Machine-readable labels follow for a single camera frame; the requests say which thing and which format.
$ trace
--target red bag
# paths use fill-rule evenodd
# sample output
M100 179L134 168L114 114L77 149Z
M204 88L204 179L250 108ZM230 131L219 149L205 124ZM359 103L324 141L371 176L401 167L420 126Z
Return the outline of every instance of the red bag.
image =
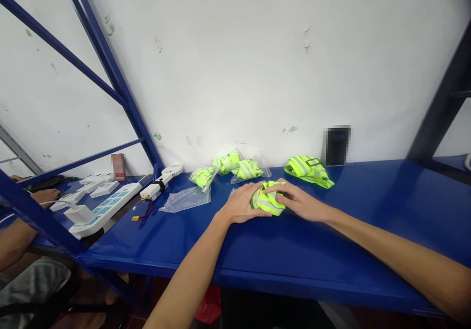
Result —
M195 319L211 325L221 316L221 289L210 285L196 312Z

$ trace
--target neon yellow vest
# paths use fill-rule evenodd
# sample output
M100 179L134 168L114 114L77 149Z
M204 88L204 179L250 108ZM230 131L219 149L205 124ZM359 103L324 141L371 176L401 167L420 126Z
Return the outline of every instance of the neon yellow vest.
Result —
M199 186L201 189L203 189L211 180L213 173L213 167L199 168L192 174L190 174L190 180L197 186Z
M232 152L224 157L215 158L212 165L213 167L219 166L218 174L228 174L232 169L237 168L239 165L239 155L237 152Z
M263 171L259 168L259 164L254 160L242 160L239 166L232 173L241 181L260 177Z
M326 189L334 185L319 160L312 156L291 157L285 166L285 172L309 183L319 184Z
M285 206L279 204L276 201L276 194L281 194L280 192L271 192L268 194L263 194L263 191L275 184L286 184L285 182L266 182L252 195L252 207L254 209L262 209L263 211L269 212L274 216L279 216L281 212L285 209Z

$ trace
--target red wire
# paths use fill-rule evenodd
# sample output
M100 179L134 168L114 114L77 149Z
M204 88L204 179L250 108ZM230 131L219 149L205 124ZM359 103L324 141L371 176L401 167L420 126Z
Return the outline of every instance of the red wire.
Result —
M154 202L154 201L151 200L151 204L149 205L149 209L147 210L146 216L140 217L139 220L145 219L145 218L149 215L149 213L150 213L150 211L151 211L151 208L152 208L152 203L153 203L153 202Z

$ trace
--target clear plastic bag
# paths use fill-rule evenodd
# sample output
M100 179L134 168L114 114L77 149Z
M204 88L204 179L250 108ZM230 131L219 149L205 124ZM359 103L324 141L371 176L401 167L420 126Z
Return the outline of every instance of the clear plastic bag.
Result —
M207 193L211 183L219 172L219 166L203 166L194 171L188 179L201 188L203 193Z
M237 168L241 159L243 160L239 150L234 149L222 157L216 157L212 161L212 166L219 168L219 175L226 175Z
M258 152L253 158L249 160L241 160L239 166L232 170L234 176L231 183L240 183L249 179L258 177L270 178L271 171L266 165L265 159L261 152Z
M170 193L165 205L159 211L177 213L211 202L211 185L208 192L203 193L200 187L192 187L178 193Z

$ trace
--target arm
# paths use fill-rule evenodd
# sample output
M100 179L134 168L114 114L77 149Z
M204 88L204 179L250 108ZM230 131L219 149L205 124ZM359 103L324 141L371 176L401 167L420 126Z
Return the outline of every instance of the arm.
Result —
M18 262L38 232L22 219L16 219L0 233L0 272Z
M57 199L60 191L47 189L31 194L38 203ZM18 262L38 232L21 219L16 219L0 233L0 271Z
M314 199L287 182L264 192L281 191L277 201L308 221L323 222L359 244L453 319L471 321L471 269L437 252L355 219Z
M214 215L206 231L173 275L144 329L188 328L191 325L212 279L229 226L257 216L271 216L250 207L250 198L262 183L250 183L238 188L227 204Z

